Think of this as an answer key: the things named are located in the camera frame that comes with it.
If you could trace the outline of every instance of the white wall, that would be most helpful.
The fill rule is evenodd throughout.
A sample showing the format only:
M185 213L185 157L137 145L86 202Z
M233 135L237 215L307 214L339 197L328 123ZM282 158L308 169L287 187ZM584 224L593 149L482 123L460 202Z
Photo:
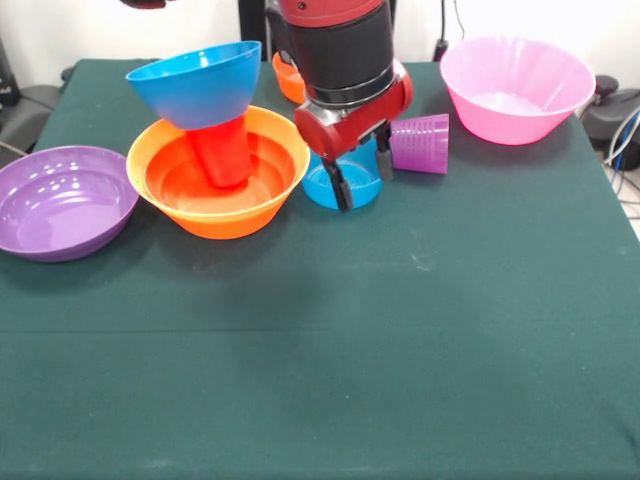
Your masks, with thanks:
M447 37L460 40L453 0ZM573 52L598 73L640 87L640 0L458 0L467 38L491 34L546 40ZM429 58L440 35L440 0L398 0L396 50Z
M118 0L0 0L0 36L24 87L59 84L83 57L164 57L235 41L240 25L236 0L178 0L158 10Z
M447 37L460 38L447 0ZM640 87L640 0L458 0L467 37L505 33L545 39L596 73ZM440 0L398 0L396 51L427 60L440 33ZM240 38L236 0L177 0L139 11L118 0L0 0L0 35L21 86L59 83L82 57L163 57Z

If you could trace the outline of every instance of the pink bowl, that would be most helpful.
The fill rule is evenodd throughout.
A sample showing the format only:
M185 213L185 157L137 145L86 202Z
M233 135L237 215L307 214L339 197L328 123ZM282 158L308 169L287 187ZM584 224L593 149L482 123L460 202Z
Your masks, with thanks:
M449 49L440 71L464 126L503 145L544 138L591 98L596 85L575 56L524 38L467 40Z

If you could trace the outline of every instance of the plastic bowl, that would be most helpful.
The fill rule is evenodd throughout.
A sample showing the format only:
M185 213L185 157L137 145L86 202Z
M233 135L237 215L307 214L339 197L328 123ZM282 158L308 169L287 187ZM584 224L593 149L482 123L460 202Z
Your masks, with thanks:
M64 262L107 245L139 198L125 164L111 150L67 146L0 170L0 248L29 260Z
M310 152L296 126L275 112L250 106L246 125L252 176L240 187L209 186L185 132L166 120L131 146L129 180L145 200L194 235L228 240L255 233L300 183Z
M340 157L338 165L351 188L353 208L371 203L380 194L384 182L378 173L374 139ZM329 175L322 166L322 159L315 153L311 156L309 170L302 180L302 188L318 205L332 210L338 209Z
M304 80L293 65L288 65L282 61L280 54L273 56L273 70L276 72L278 86L282 94L297 104L303 104L306 100L304 94Z
M262 44L235 42L160 60L127 75L162 118L183 130L243 115L258 85Z
M504 145L544 138L595 90L584 62L524 38L467 40L445 53L440 68L465 127Z

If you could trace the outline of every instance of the blue cup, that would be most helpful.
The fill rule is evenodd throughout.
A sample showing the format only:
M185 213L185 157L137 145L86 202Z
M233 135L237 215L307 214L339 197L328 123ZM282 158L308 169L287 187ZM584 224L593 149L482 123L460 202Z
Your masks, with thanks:
M351 188L353 208L371 203L380 194L384 182L378 173L375 139L369 140L353 152L346 153L337 162ZM302 188L318 205L338 210L329 175L322 165L322 159L316 154L311 156L309 169L302 179Z
M260 42L217 45L138 68L127 80L176 127L212 127L244 115L258 85L261 55Z

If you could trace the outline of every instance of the dark green tablecloth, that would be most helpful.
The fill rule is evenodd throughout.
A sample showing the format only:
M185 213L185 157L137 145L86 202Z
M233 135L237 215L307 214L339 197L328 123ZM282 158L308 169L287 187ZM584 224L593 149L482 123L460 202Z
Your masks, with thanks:
M139 63L81 62L39 148L126 153ZM410 115L453 113L409 70ZM267 66L254 103L293 111ZM0 477L638 478L640 249L578 121L452 115L450 163L238 241L141 202L85 260L0 255Z

